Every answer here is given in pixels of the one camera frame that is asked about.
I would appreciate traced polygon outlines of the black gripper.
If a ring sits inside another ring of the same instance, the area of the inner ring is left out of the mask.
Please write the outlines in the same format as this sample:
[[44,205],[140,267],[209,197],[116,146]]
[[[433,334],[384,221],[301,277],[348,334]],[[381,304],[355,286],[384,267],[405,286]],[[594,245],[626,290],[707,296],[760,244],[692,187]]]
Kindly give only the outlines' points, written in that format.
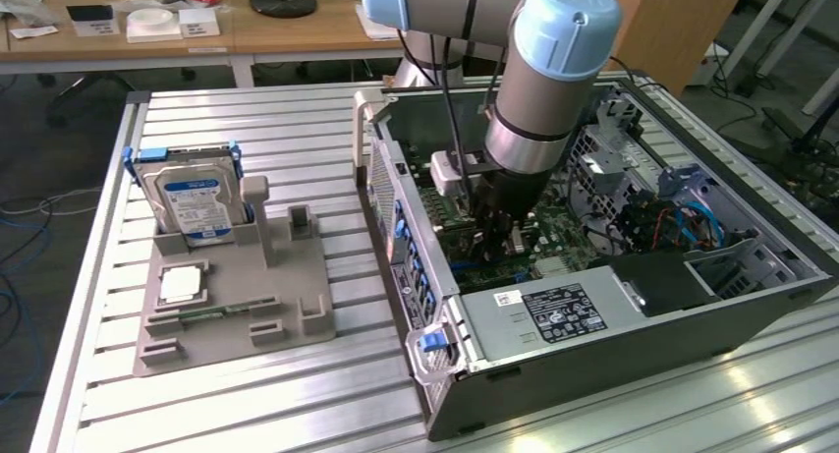
[[480,226],[504,226],[524,218],[536,205],[551,172],[519,174],[495,170],[481,175],[473,198],[472,215]]

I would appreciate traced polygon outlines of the white table frame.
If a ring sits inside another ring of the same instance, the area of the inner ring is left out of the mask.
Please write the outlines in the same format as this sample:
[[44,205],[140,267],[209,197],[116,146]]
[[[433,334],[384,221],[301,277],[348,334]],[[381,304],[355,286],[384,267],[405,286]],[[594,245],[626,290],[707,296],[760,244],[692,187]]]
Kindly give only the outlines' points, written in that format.
[[752,81],[804,81],[800,113],[808,117],[839,97],[839,0],[742,0],[732,14],[723,73]]

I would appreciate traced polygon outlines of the wooden cabinet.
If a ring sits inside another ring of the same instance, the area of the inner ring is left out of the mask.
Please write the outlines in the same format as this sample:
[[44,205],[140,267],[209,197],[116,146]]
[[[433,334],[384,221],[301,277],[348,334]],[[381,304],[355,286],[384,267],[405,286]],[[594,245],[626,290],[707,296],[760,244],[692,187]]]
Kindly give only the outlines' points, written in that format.
[[616,0],[623,21],[607,68],[646,72],[679,95],[738,0]]

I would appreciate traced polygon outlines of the green RAM stick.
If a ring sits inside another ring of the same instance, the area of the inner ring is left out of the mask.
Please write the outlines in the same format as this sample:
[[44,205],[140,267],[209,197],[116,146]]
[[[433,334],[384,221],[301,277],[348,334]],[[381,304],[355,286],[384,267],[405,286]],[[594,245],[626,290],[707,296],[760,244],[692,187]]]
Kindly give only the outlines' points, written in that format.
[[225,318],[241,313],[248,313],[252,309],[249,304],[236,304],[228,306],[217,306],[188,311],[180,311],[176,314],[177,320],[183,322],[195,322],[200,320],[212,320]]

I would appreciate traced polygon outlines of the blue case latch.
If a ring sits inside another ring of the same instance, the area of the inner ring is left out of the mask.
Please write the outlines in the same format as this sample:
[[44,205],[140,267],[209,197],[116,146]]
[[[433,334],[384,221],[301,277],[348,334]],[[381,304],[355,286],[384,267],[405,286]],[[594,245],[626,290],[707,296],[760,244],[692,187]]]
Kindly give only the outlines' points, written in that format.
[[449,347],[449,339],[447,332],[443,328],[437,328],[419,337],[419,349],[423,353],[432,353],[440,350],[447,350]]

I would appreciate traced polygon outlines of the small white box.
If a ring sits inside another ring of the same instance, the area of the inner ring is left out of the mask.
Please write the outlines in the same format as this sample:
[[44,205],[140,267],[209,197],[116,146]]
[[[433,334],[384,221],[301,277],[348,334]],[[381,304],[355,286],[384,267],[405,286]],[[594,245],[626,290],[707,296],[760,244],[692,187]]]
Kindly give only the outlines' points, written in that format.
[[220,34],[220,26],[215,10],[211,8],[180,10],[179,27],[183,38],[217,36]]

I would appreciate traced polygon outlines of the silver chipset heat sink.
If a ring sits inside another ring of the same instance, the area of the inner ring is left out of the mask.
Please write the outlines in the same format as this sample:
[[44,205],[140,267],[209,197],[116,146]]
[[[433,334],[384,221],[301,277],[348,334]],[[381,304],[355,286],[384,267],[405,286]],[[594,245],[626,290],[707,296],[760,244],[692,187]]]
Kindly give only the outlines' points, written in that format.
[[574,268],[562,256],[539,258],[533,262],[533,270],[540,278],[574,273]]

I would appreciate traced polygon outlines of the grey parts rack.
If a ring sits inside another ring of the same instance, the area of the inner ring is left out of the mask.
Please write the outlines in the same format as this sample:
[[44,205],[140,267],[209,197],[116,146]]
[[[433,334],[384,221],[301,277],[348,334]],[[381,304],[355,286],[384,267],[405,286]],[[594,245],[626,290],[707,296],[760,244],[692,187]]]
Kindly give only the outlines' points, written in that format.
[[[189,248],[183,236],[153,237],[132,373],[151,376],[329,341],[336,336],[319,221],[307,205],[267,217],[267,178],[240,181],[255,220],[233,227],[233,241]],[[164,304],[160,285],[175,267],[201,270],[189,301]],[[249,304],[225,318],[183,322],[180,311]]]

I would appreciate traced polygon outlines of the clear plastic bag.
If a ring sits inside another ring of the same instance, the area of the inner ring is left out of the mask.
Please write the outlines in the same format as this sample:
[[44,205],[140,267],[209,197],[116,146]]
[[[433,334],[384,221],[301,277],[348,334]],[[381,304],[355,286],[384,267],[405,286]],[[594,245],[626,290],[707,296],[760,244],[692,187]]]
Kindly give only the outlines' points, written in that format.
[[0,12],[8,12],[28,28],[53,26],[60,22],[39,0],[0,0]]

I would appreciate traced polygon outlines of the green motherboard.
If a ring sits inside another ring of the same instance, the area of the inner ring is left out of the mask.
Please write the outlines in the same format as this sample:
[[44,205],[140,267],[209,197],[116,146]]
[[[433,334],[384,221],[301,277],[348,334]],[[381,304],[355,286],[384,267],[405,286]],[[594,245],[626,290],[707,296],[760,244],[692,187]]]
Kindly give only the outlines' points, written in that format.
[[[443,197],[433,188],[429,175],[431,152],[413,144],[404,144],[401,149],[407,154],[431,226],[444,220],[473,219],[468,216],[463,199]],[[525,252],[504,262],[475,263],[473,269],[452,272],[461,292],[472,293],[540,279],[533,270],[533,262],[539,258],[562,256],[574,272],[603,263],[602,258],[612,242],[606,241],[596,245],[591,241],[594,235],[568,206],[566,184],[564,174],[554,174],[540,200],[520,225]],[[449,265],[469,262],[464,258],[464,249],[443,246],[441,249]]]

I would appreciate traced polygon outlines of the black and white box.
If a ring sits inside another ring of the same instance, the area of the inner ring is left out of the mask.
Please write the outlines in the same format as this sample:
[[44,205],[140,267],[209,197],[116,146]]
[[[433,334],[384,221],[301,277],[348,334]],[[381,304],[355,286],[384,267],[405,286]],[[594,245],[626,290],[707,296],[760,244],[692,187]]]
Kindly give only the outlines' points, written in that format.
[[67,6],[72,27],[79,37],[119,34],[119,24],[111,5]]

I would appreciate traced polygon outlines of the silver CPU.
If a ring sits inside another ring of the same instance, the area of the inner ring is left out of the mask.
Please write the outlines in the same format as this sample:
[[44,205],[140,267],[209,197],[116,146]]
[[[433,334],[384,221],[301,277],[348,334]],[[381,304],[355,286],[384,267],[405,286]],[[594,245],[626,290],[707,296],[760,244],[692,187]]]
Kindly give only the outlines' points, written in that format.
[[195,266],[168,269],[161,277],[160,300],[164,304],[189,301],[200,291],[201,270]]

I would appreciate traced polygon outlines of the open black PC case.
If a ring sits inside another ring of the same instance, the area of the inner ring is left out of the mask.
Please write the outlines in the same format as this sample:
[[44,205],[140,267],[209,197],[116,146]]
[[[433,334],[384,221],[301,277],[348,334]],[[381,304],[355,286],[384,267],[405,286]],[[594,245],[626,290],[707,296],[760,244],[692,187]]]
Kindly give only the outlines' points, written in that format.
[[[726,355],[839,289],[839,238],[667,92],[603,77],[551,171],[551,177],[566,176],[568,206],[591,241],[612,242],[595,267],[611,267],[620,255],[682,254],[720,300],[487,361],[461,297],[491,289],[460,291],[401,149],[413,144],[431,154],[456,151],[457,197],[475,219],[469,171],[481,177],[496,168],[484,148],[487,89],[369,88],[383,91],[388,105],[364,130],[359,197],[429,439],[469,434]],[[476,150],[487,162],[469,169],[464,155]],[[467,367],[423,386],[404,341],[432,322],[445,300],[459,319]]]

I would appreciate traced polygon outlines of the white box with tape roll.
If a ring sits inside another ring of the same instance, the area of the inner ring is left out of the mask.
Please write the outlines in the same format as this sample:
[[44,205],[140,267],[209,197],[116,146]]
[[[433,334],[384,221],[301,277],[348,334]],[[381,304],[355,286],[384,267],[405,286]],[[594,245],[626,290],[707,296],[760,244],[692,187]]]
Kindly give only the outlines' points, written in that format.
[[147,8],[127,15],[125,39],[128,43],[181,40],[176,15],[164,9]]

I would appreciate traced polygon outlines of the grey power supply unit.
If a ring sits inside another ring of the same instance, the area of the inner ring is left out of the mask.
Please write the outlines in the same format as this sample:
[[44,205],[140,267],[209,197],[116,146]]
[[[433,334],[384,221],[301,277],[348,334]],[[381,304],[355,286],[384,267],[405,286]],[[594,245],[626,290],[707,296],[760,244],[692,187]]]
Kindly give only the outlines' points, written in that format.
[[647,320],[608,266],[468,294],[461,304],[489,362]]

